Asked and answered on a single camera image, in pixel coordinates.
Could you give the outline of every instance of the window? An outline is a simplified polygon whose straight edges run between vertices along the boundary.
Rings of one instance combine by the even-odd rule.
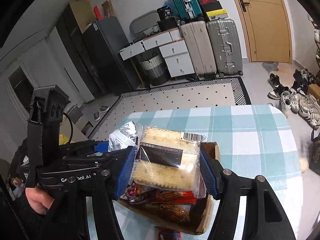
[[[20,100],[24,108],[30,113],[30,103],[34,88],[24,74],[21,67],[13,72],[13,74],[9,77],[9,81],[18,99]]]

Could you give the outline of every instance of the barcode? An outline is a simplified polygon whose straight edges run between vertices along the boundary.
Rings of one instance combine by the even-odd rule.
[[[195,133],[181,132],[180,140],[188,142],[202,142],[203,136]]]

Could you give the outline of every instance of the refrigerator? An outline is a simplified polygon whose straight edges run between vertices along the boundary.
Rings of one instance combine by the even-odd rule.
[[[83,39],[97,75],[111,93],[121,95],[139,87],[131,61],[124,61],[119,54],[129,41],[117,17],[95,21],[85,30]]]

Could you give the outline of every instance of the tablecloth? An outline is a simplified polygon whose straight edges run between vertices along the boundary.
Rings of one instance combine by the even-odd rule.
[[[263,175],[281,202],[295,235],[298,235],[303,187],[297,147],[286,117],[269,105],[175,109],[133,113],[124,118],[142,125],[202,134],[217,142],[221,164],[238,176]],[[207,239],[219,201],[214,202],[211,225],[199,236],[183,234],[183,240]],[[114,202],[125,240],[156,239],[154,224]],[[246,197],[240,209],[234,239],[242,239]]]

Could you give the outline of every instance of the metal bolt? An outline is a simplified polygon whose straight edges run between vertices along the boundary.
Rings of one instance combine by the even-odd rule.
[[[68,182],[69,183],[74,183],[76,181],[76,177],[74,176],[71,176],[69,179],[68,179]]]
[[[103,170],[101,171],[101,175],[102,176],[108,176],[110,174],[110,171],[109,170]]]
[[[231,175],[231,173],[232,173],[232,171],[229,169],[224,169],[222,172],[223,172],[223,174],[225,174],[227,176]]]
[[[260,182],[264,182],[264,181],[266,180],[266,178],[263,177],[262,175],[259,175],[259,176],[257,177],[257,179],[258,179],[258,181],[260,181]]]

